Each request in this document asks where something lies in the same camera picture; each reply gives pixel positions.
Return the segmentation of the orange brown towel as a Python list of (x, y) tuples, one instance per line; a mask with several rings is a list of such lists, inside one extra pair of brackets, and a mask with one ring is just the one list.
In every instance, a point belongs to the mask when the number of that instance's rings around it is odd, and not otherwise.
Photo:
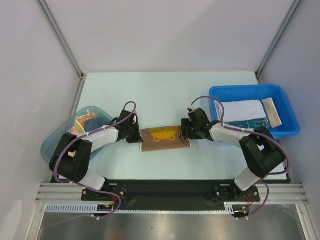
[(188, 139), (180, 138), (181, 126), (171, 125), (141, 130), (141, 152), (190, 148)]

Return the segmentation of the light blue towel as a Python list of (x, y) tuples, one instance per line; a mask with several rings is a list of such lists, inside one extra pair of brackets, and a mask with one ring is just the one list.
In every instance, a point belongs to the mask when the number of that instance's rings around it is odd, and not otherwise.
[(104, 117), (90, 118), (84, 123), (84, 131), (86, 133), (92, 132), (103, 127), (104, 125), (107, 125), (107, 123), (108, 120)]

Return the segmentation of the lavender white cloth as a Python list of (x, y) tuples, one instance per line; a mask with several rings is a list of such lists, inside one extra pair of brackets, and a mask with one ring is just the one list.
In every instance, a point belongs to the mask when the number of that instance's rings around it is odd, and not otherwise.
[(223, 107), (216, 100), (214, 102), (219, 120), (224, 113), (222, 118), (224, 123), (251, 121), (267, 117), (260, 100), (223, 102)]

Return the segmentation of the Doraemon teal beige towel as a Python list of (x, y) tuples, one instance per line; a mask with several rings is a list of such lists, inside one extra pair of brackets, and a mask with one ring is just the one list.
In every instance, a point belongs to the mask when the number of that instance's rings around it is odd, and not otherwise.
[(272, 98), (265, 98), (259, 100), (262, 102), (266, 118), (247, 120), (247, 121), (235, 121), (235, 122), (224, 122), (227, 125), (243, 129), (257, 129), (259, 127), (265, 127), (267, 129), (273, 129), (281, 126), (283, 123), (278, 114), (276, 106)]

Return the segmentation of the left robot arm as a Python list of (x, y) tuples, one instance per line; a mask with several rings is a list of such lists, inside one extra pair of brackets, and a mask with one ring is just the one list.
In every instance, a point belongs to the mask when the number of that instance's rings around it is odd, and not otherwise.
[(65, 126), (61, 139), (49, 162), (49, 169), (58, 183), (76, 183), (92, 189), (99, 200), (110, 195), (107, 179), (90, 170), (90, 161), (103, 147), (125, 140), (142, 142), (136, 112), (123, 109), (112, 118), (98, 107), (89, 106), (77, 112)]

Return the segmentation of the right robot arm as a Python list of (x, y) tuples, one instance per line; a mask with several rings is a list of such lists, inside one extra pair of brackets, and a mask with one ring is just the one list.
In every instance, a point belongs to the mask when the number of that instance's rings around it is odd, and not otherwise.
[(180, 138), (227, 143), (241, 149), (247, 167), (232, 181), (230, 195), (236, 201), (247, 197), (252, 186), (288, 159), (266, 127), (250, 130), (210, 121), (201, 108), (190, 109), (188, 118), (181, 119)]

